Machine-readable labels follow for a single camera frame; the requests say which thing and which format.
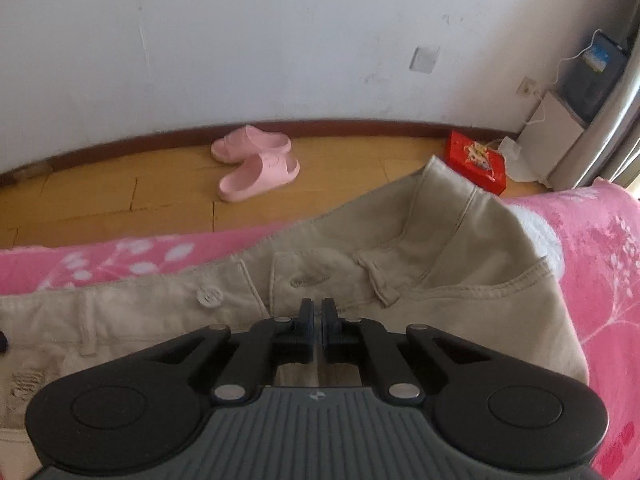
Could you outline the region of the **pink slipper far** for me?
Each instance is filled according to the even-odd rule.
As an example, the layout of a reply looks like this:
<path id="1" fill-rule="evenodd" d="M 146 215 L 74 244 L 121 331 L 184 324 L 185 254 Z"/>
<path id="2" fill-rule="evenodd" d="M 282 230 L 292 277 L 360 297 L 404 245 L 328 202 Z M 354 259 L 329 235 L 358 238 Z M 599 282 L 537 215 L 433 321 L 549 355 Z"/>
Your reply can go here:
<path id="1" fill-rule="evenodd" d="M 291 148 L 291 139 L 286 134 L 246 125 L 214 141 L 210 152 L 217 162 L 233 165 L 257 154 L 286 154 Z"/>

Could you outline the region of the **white wall socket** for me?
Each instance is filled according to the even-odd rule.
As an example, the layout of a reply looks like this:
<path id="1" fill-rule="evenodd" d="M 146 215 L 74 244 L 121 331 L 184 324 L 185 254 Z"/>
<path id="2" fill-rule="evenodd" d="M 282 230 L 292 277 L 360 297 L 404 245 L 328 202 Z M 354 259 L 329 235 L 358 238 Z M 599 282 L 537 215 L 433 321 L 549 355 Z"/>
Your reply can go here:
<path id="1" fill-rule="evenodd" d="M 516 95 L 527 99 L 536 96 L 537 81 L 530 77 L 524 77 L 516 90 Z"/>

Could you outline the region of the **white wall switch plate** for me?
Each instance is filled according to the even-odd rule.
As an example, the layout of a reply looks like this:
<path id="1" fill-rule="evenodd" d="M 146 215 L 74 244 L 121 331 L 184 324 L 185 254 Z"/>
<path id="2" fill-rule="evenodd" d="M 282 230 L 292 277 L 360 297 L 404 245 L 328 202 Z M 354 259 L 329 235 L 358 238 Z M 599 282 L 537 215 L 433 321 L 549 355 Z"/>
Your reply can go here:
<path id="1" fill-rule="evenodd" d="M 431 74 L 439 58 L 440 47 L 416 47 L 409 70 L 420 74 Z"/>

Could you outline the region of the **pink slipper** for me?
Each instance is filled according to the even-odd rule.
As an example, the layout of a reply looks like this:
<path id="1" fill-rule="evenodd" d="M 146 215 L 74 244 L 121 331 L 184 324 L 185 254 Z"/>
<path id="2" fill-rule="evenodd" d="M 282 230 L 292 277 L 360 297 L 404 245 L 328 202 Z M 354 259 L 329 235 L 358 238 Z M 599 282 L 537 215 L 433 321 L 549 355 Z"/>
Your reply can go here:
<path id="1" fill-rule="evenodd" d="M 299 161 L 291 154 L 252 155 L 220 179 L 218 196 L 228 203 L 244 202 L 288 185 L 299 170 Z"/>
<path id="2" fill-rule="evenodd" d="M 217 162 L 233 165 L 257 154 L 286 154 L 291 148 L 291 139 L 286 134 L 246 125 L 214 141 L 210 152 Z"/>

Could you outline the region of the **dark blue box device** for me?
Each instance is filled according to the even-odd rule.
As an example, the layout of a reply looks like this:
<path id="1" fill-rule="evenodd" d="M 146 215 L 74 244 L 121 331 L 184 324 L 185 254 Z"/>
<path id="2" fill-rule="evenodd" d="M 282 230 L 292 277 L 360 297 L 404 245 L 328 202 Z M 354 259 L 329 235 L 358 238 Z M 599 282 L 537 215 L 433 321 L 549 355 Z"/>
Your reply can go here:
<path id="1" fill-rule="evenodd" d="M 590 46 L 572 61 L 563 77 L 560 98 L 584 124 L 589 124 L 620 80 L 627 63 L 627 51 L 597 30 Z"/>

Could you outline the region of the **white low cabinet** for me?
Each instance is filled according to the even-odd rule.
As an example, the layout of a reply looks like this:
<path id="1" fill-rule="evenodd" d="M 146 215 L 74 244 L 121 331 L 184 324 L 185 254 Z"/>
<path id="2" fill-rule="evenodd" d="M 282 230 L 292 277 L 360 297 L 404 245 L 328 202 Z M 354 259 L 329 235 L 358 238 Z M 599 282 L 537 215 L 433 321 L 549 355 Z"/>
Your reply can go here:
<path id="1" fill-rule="evenodd" d="M 586 124 L 564 100 L 554 92 L 544 95 L 516 140 L 524 164 L 540 184 L 551 188 L 552 171 L 585 128 Z"/>

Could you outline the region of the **red gift box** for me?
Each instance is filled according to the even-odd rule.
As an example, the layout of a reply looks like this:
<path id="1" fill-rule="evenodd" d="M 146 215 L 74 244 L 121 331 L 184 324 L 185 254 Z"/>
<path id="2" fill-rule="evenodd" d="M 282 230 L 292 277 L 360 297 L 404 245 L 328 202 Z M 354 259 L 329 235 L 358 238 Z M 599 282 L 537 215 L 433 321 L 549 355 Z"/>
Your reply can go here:
<path id="1" fill-rule="evenodd" d="M 506 190 L 503 156 L 456 130 L 449 133 L 444 159 L 451 169 L 486 192 L 499 196 Z"/>

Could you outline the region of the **grey beige curtain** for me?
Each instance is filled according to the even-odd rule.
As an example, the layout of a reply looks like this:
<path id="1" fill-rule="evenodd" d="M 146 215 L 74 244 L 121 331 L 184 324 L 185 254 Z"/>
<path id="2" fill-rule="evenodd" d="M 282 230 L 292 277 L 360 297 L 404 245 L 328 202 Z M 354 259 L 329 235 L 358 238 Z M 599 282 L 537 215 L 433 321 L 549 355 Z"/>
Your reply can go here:
<path id="1" fill-rule="evenodd" d="M 555 191 L 597 178 L 628 188 L 639 177 L 639 35 L 620 81 L 599 113 L 547 178 Z"/>

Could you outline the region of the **pink floral bed blanket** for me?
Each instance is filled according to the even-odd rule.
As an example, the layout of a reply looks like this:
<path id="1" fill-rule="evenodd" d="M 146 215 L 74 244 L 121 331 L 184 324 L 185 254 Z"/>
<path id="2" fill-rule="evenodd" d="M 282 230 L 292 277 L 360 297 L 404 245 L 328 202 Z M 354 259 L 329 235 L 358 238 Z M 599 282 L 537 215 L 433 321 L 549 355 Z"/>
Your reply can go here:
<path id="1" fill-rule="evenodd" d="M 594 466 L 607 479 L 639 475 L 639 204 L 614 184 L 509 198 L 547 257 L 587 357 L 590 385 L 610 413 Z M 217 233 L 20 247 L 1 254 L 2 295 L 177 272 L 247 248 L 277 223 Z"/>

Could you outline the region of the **pink slipper near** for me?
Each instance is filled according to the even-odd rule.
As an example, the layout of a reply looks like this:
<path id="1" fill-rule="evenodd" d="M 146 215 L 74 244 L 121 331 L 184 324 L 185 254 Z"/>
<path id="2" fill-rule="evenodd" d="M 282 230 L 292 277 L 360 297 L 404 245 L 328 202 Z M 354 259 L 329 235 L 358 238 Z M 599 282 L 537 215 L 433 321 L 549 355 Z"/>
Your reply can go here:
<path id="1" fill-rule="evenodd" d="M 291 154 L 252 155 L 220 179 L 218 196 L 228 203 L 244 202 L 288 185 L 299 170 L 299 161 Z"/>

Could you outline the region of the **beige khaki trousers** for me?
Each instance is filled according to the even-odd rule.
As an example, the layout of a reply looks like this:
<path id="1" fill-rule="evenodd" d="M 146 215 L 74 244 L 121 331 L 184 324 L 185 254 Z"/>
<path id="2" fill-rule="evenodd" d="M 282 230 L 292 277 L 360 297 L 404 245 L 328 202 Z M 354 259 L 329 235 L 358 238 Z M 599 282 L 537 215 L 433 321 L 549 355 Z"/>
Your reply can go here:
<path id="1" fill-rule="evenodd" d="M 257 245 L 176 274 L 5 296 L 1 425 L 60 377 L 208 324 L 246 330 L 330 297 L 389 330 L 424 323 L 588 378 L 560 286 L 518 218 L 438 159 Z"/>

